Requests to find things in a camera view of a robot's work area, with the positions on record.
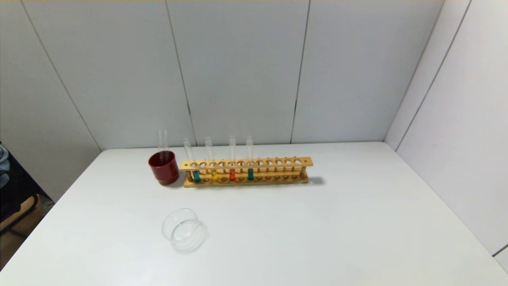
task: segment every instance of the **wooden test tube rack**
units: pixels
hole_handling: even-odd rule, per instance
[[[253,165],[248,165],[247,159],[235,161],[215,160],[210,165],[208,160],[183,161],[180,170],[185,171],[186,178],[183,186],[209,187],[209,186],[246,186],[246,185],[276,185],[276,184],[301,184],[308,183],[307,167],[314,166],[310,157],[284,157],[284,158],[258,158],[253,159]],[[248,169],[254,171],[254,180],[248,180]],[[235,169],[235,181],[230,181],[229,170]],[[193,171],[199,171],[201,181],[196,183]],[[217,171],[217,181],[212,179],[212,170]]]

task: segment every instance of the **test tube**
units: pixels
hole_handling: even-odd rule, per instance
[[[167,129],[159,129],[157,130],[157,139],[158,139],[158,153],[161,159],[161,163],[165,164],[169,161],[169,140],[168,140],[168,130]]]
[[[206,137],[205,138],[205,146],[206,146],[206,153],[208,153],[208,165],[215,167],[215,159],[213,157],[213,145],[212,145],[212,138]],[[217,170],[212,169],[212,181],[217,182]]]
[[[158,141],[158,147],[157,152],[159,154],[159,159],[161,160],[161,163],[164,161],[164,141],[162,136],[162,129],[157,130],[157,141]]]
[[[252,161],[253,155],[252,155],[252,137],[247,137],[247,153],[248,153],[248,162],[249,169],[247,170],[247,179],[249,181],[254,180],[254,169],[252,168],[252,165],[254,165],[254,162]]]
[[[229,157],[230,157],[230,167],[229,170],[229,180],[234,181],[235,177],[235,148],[236,148],[236,139],[234,135],[229,137]]]
[[[192,153],[191,142],[189,142],[188,138],[185,138],[183,140],[183,146],[185,147],[185,152],[187,153],[187,158],[189,159],[189,161],[192,162],[191,166],[192,167],[197,166],[198,164],[196,163],[196,161],[194,161],[194,154]],[[196,183],[201,182],[201,177],[199,176],[199,171],[198,170],[192,171],[192,174],[194,175],[194,181]]]

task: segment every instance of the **white tabletop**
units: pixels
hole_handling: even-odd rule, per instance
[[[0,285],[508,285],[384,143],[255,146],[256,157],[311,156],[311,182],[225,188],[184,189],[184,176],[159,185],[147,164],[155,151],[103,152],[0,272]],[[161,235],[165,217],[184,207],[208,232],[193,253]]]

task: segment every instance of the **red cup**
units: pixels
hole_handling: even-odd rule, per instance
[[[153,175],[161,185],[174,183],[180,175],[175,153],[171,151],[161,151],[153,154],[148,159],[148,165],[152,168]]]

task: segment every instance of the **colored liquid in test tube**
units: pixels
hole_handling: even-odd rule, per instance
[[[212,145],[212,138],[206,137],[205,138],[205,146],[206,146],[206,153],[208,153],[208,163],[210,166],[215,167],[215,159],[213,157],[213,145]],[[217,169],[212,170],[212,181],[217,182],[219,179],[217,177]]]
[[[194,154],[192,153],[192,146],[191,146],[191,143],[189,142],[188,138],[185,138],[183,140],[183,146],[185,147],[185,152],[187,153],[187,159],[192,162],[191,166],[192,167],[197,166],[198,164],[196,163],[196,161],[194,161]],[[196,182],[196,183],[201,182],[201,177],[199,176],[198,170],[192,171],[192,174],[194,175],[194,182]]]
[[[231,137],[229,137],[229,156],[230,156],[230,167],[231,169],[229,170],[229,180],[230,181],[234,181],[236,179],[236,176],[235,176],[235,148],[236,148],[236,139],[235,139],[235,136],[231,135]]]
[[[248,162],[249,169],[247,170],[247,179],[249,181],[254,180],[254,169],[251,167],[254,165],[254,162],[252,161],[253,155],[252,155],[252,137],[247,137],[247,152],[248,152]]]

